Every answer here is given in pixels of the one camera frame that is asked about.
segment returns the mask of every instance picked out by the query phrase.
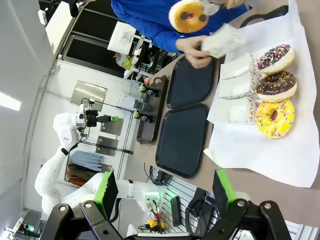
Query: blue sleeve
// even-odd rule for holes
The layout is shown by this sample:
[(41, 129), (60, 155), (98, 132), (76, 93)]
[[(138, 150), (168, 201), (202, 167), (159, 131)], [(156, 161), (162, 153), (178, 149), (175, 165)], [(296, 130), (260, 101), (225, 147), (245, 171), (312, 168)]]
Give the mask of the blue sleeve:
[(177, 32), (168, 29), (161, 24), (134, 17), (125, 12), (118, 12), (115, 11), (115, 9), (113, 10), (120, 19), (124, 20), (142, 35), (150, 39), (153, 45), (170, 53), (181, 53), (176, 47), (176, 41), (180, 38), (180, 34)]

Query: brown tabletop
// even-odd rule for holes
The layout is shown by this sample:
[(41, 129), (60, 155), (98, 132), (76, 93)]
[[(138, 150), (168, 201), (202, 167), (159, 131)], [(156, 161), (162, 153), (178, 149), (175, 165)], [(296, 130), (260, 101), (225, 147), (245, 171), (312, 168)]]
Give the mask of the brown tabletop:
[[(305, 28), (305, 34), (309, 45), (313, 66), (320, 66), (320, 32), (316, 29), (316, 24), (320, 23), (320, 1), (318, 0), (296, 0), (299, 9), (301, 23)], [(232, 25), (239, 27), (248, 16), (253, 14), (268, 13), (277, 7), (288, 4), (288, 0), (265, 0), (264, 3), (246, 14), (232, 21)], [(171, 74), (177, 59), (159, 71), (156, 76), (167, 75), (171, 79)], [(218, 70), (219, 61), (215, 62)], [(314, 67), (317, 87), (320, 84), (320, 68)], [(203, 101), (209, 108), (217, 88), (217, 79), (208, 98)], [(317, 95), (314, 106), (314, 117), (317, 124), (320, 124), (320, 99)], [(164, 106), (162, 117), (169, 109)], [(208, 125), (205, 148), (208, 147), (213, 125)], [(134, 149), (135, 159), (156, 167), (155, 155), (158, 141), (150, 145), (136, 144)], [(181, 178), (197, 187), (212, 192), (214, 171), (218, 166), (205, 154), (203, 155), (197, 174), (191, 179)], [(266, 200), (275, 201), (283, 214), (283, 217), (291, 222), (304, 224), (312, 227), (320, 227), (320, 176), (317, 175), (311, 188), (299, 188), (284, 183), (274, 181), (259, 173), (247, 169), (227, 169), (227, 174), (235, 191), (246, 192), (255, 204)]]

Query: screw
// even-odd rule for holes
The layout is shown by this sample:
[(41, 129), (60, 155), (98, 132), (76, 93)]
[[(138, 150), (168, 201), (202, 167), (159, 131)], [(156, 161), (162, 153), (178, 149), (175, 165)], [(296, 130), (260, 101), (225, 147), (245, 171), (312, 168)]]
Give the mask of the screw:
[(266, 204), (264, 205), (264, 207), (265, 207), (266, 209), (270, 209), (270, 208), (271, 208), (271, 204), (270, 204), (270, 203), (266, 203)]
[(243, 207), (245, 205), (244, 201), (238, 201), (238, 206)]

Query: metal grate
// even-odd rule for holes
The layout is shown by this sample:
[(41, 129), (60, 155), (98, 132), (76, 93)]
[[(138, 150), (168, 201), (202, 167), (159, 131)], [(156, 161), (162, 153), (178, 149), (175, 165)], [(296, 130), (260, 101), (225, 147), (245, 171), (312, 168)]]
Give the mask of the metal grate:
[[(185, 210), (189, 202), (194, 197), (197, 187), (187, 183), (179, 178), (173, 177), (172, 180), (167, 185), (167, 191), (164, 195), (164, 200), (161, 206), (161, 219), (166, 223), (165, 233), (181, 233), (186, 232), (185, 224)], [(173, 226), (172, 211), (171, 211), (171, 198), (179, 196), (181, 203), (181, 217), (182, 225), (177, 227)], [(146, 223), (147, 219), (152, 219), (148, 214), (144, 215), (143, 224)], [(216, 223), (217, 217), (213, 216), (211, 226)], [(288, 230), (290, 232), (291, 238), (293, 240), (317, 240), (319, 236), (319, 229), (316, 227), (305, 226), (302, 224), (297, 224), (290, 221), (285, 221)], [(190, 224), (193, 232), (196, 230), (198, 219), (190, 215)], [(243, 239), (242, 231), (239, 231), (234, 238), (236, 240)]]

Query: yellow icing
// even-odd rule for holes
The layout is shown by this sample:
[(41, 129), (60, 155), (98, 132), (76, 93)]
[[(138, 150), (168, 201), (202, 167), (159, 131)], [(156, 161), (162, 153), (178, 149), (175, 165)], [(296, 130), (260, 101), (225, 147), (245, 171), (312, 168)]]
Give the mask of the yellow icing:
[[(277, 117), (271, 120), (275, 111)], [(265, 136), (270, 139), (278, 139), (291, 129), (295, 121), (295, 108), (289, 99), (279, 102), (263, 101), (256, 109), (255, 121)]]

